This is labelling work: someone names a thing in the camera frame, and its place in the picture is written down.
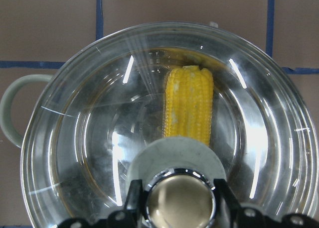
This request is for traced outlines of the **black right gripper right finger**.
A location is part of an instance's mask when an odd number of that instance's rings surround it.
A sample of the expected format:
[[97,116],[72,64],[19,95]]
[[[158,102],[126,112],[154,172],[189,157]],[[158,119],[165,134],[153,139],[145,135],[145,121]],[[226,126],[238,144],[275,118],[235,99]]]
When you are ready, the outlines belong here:
[[214,185],[219,194],[220,227],[235,228],[241,206],[224,179],[214,179]]

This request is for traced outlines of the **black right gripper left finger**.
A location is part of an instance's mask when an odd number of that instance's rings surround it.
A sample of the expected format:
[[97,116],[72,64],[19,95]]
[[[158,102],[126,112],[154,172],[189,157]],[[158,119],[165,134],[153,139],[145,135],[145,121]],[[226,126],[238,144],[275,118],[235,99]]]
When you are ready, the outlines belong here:
[[144,192],[141,179],[130,182],[124,205],[124,227],[139,228],[144,218]]

